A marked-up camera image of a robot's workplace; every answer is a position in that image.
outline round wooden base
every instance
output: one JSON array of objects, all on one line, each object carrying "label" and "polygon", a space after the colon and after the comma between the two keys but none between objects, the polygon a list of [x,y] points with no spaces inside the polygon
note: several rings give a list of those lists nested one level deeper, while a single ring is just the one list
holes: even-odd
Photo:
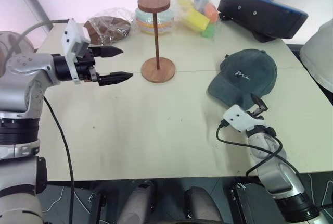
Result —
[{"label": "round wooden base", "polygon": [[149,82],[164,83],[175,75],[176,67],[172,61],[160,57],[160,69],[156,68],[156,58],[148,59],[141,66],[142,76]]}]

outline cap brim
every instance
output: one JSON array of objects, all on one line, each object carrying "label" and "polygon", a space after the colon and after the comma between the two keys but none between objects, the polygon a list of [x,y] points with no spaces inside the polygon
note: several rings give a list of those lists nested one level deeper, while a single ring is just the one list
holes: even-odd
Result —
[{"label": "cap brim", "polygon": [[237,104],[244,110],[247,110],[254,104],[249,92],[233,86],[223,77],[221,72],[209,84],[208,93],[229,107]]}]

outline blue trim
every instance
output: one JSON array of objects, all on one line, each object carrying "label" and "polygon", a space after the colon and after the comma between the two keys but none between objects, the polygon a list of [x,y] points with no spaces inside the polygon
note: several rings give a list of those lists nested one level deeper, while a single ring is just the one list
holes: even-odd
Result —
[{"label": "blue trim", "polygon": [[283,8],[283,9],[285,9],[285,10],[288,10],[288,11],[290,11],[290,12],[292,12],[292,13],[298,13],[298,14],[301,14],[301,15],[308,16],[307,13],[305,13],[305,12],[299,10],[299,9],[296,9],[296,8],[290,7],[290,6],[288,6],[288,5],[285,5],[285,4],[283,4],[283,3],[274,2],[274,1],[272,1],[272,0],[261,0],[261,1],[263,1],[263,2],[265,2],[265,3],[269,3],[269,4],[272,4],[272,5],[275,5],[275,6],[279,6],[279,7]]}]

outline wooden stand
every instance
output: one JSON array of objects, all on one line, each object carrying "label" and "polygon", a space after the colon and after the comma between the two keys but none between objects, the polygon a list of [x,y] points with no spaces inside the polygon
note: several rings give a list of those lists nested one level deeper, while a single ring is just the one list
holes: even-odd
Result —
[{"label": "wooden stand", "polygon": [[167,10],[170,7],[170,0],[138,0],[137,4],[140,10],[152,13],[156,51],[156,58],[148,59],[142,65],[141,74],[150,82],[167,82],[175,75],[176,68],[172,61],[160,57],[158,48],[157,13]]}]

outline stack of colorful discs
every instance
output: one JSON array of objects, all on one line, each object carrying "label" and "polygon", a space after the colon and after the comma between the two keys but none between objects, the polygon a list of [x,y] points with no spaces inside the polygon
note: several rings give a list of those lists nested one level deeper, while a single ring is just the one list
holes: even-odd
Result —
[{"label": "stack of colorful discs", "polygon": [[[154,34],[154,25],[152,13],[146,13],[139,8],[135,10],[135,21],[141,31]],[[158,33],[163,34],[170,32],[173,27],[174,15],[172,10],[168,9],[166,11],[157,13],[157,28]]]}]

